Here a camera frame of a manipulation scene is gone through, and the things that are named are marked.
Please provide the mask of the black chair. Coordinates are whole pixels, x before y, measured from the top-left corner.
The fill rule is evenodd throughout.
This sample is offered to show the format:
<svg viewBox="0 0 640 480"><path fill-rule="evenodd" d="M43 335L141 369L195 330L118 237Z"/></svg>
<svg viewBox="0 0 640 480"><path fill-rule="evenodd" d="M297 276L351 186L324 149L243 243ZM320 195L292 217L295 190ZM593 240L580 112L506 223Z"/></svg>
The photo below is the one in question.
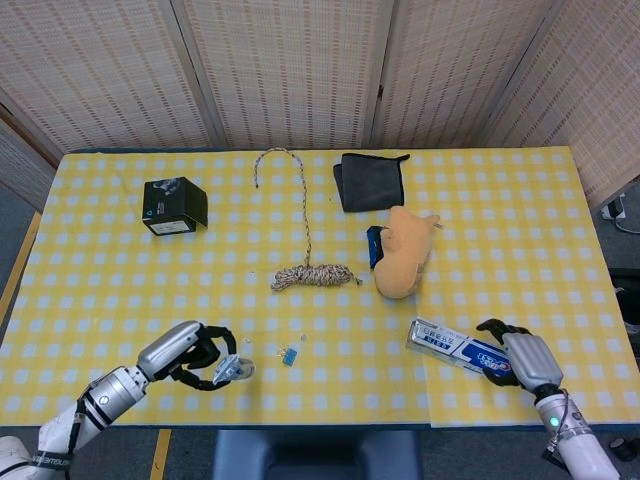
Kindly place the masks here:
<svg viewBox="0 0 640 480"><path fill-rule="evenodd" d="M632 350L640 358L640 269L610 268L609 275Z"/></svg>

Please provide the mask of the yellow white checked tablecloth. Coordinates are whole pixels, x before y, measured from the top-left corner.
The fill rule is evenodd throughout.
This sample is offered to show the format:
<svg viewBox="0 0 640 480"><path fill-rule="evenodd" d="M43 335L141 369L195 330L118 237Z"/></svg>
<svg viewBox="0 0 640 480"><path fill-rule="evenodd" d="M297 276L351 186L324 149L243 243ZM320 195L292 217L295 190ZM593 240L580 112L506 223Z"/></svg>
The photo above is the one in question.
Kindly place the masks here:
<svg viewBox="0 0 640 480"><path fill-rule="evenodd" d="M412 150L406 206L437 214L417 292L391 301L343 212L337 151L70 154L0 346L0 425L41 425L172 326L229 328L255 374L215 392L150 385L129 425L535 424L533 398L406 346L422 317L541 336L594 424L640 424L640 372L569 149ZM186 177L208 227L156 236L144 184ZM294 348L292 366L281 350Z"/></svg>

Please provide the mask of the dark grey folded cloth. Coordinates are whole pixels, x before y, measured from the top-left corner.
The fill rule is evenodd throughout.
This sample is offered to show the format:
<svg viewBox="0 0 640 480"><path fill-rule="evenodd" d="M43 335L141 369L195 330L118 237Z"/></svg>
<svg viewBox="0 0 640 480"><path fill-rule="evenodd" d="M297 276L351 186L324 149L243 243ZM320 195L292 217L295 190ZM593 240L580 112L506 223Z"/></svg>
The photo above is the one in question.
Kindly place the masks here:
<svg viewBox="0 0 640 480"><path fill-rule="evenodd" d="M333 175L342 209L360 213L390 209L405 203L401 163L410 158L396 158L345 153L333 166Z"/></svg>

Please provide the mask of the woven folding screen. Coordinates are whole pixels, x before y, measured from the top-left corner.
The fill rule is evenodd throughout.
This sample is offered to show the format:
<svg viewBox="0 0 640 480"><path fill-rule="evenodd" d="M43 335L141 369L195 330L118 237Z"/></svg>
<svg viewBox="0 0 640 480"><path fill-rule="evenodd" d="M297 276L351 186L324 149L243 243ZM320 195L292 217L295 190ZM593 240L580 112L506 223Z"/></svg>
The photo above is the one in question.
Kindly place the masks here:
<svg viewBox="0 0 640 480"><path fill-rule="evenodd" d="M640 0L0 0L0 186L79 149L567 145L640 180Z"/></svg>

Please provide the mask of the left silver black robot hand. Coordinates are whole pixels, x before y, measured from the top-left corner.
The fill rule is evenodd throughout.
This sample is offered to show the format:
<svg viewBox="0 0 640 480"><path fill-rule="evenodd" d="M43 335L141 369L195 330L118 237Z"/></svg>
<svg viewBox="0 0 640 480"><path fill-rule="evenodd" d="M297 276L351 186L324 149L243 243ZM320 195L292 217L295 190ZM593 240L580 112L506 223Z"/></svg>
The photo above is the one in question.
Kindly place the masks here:
<svg viewBox="0 0 640 480"><path fill-rule="evenodd" d="M144 348L137 359L137 368L149 382L171 377L200 391L215 391L226 387L230 380L214 384L203 380L193 370L206 368L221 355L213 340L222 338L229 354L237 353L233 333L226 327L207 326L197 321L182 322L165 332Z"/></svg>

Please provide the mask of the dark grey robot torso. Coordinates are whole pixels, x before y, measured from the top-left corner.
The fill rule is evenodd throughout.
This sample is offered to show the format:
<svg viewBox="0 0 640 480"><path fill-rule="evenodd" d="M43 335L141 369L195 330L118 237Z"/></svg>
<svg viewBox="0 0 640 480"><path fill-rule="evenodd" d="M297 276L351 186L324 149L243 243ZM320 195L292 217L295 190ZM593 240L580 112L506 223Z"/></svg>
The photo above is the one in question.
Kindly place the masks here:
<svg viewBox="0 0 640 480"><path fill-rule="evenodd" d="M221 430L212 480L423 480L411 430Z"/></svg>

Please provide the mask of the blue object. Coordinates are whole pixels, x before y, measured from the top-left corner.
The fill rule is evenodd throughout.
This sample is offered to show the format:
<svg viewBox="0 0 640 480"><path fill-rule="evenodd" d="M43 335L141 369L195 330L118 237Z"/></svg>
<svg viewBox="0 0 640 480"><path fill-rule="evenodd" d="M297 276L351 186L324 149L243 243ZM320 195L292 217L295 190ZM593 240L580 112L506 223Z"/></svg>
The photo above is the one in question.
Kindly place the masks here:
<svg viewBox="0 0 640 480"><path fill-rule="evenodd" d="M381 232L386 229L386 226L372 225L366 231L369 251L369 265L371 270L373 270L376 264L384 257Z"/></svg>

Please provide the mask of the orange plush toy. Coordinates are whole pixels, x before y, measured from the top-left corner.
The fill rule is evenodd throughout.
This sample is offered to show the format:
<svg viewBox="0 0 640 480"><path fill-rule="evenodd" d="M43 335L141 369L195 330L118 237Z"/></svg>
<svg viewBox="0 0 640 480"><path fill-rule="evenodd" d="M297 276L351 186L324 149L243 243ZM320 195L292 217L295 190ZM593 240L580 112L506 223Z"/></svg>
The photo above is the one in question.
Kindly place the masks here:
<svg viewBox="0 0 640 480"><path fill-rule="evenodd" d="M404 206L393 206L380 233L383 257L374 266L377 290L400 300L415 293L429 261L440 216L419 217Z"/></svg>

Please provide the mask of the white power strip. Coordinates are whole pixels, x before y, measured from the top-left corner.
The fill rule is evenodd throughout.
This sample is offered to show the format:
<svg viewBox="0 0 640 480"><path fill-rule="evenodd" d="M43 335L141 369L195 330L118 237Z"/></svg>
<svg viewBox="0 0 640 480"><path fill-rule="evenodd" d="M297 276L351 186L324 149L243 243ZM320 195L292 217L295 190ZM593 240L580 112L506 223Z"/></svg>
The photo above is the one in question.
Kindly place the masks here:
<svg viewBox="0 0 640 480"><path fill-rule="evenodd" d="M620 194L601 209L601 215L604 220L616 221L626 217L623 203L624 197L624 193Z"/></svg>

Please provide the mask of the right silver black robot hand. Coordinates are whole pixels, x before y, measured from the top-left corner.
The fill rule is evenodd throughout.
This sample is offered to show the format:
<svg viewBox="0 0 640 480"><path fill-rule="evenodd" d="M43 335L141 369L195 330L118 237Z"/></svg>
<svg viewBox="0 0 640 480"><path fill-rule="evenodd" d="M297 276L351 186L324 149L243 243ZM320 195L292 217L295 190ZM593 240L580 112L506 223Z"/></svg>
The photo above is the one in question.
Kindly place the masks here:
<svg viewBox="0 0 640 480"><path fill-rule="evenodd" d="M540 336L495 318L485 320L476 329L489 332L500 343L511 366L511 372L502 376L484 367L483 374L491 383L519 386L537 401L561 393L563 372Z"/></svg>

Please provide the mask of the black cardboard box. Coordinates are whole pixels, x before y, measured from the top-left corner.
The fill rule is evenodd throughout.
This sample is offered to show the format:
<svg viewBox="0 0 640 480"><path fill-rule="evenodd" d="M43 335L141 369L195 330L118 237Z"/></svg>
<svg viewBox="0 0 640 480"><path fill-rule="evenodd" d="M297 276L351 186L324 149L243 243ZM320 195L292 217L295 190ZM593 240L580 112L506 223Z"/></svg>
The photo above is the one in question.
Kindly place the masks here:
<svg viewBox="0 0 640 480"><path fill-rule="evenodd" d="M207 194L186 177L148 181L144 184L142 222L156 236L207 228Z"/></svg>

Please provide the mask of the blue white toothpaste tube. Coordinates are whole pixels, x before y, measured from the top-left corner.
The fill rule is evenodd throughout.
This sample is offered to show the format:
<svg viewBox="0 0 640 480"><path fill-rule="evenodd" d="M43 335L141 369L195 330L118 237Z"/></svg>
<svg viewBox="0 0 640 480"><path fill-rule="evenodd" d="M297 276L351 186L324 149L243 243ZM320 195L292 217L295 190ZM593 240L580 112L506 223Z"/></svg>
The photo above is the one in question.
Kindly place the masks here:
<svg viewBox="0 0 640 480"><path fill-rule="evenodd" d="M230 354L222 359L217 365L212 383L219 386L225 382L244 380L250 378L255 372L255 364L252 360Z"/></svg>

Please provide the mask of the blue white toothpaste carton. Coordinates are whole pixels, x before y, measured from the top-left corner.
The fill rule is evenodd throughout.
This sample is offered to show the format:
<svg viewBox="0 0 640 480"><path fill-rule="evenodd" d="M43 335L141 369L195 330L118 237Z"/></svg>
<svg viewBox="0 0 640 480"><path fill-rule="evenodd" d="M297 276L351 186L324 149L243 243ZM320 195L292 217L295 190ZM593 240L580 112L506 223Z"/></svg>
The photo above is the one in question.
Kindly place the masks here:
<svg viewBox="0 0 640 480"><path fill-rule="evenodd" d="M451 365L482 374L485 369L504 377L512 372L500 348L449 327L417 318L411 322L407 347Z"/></svg>

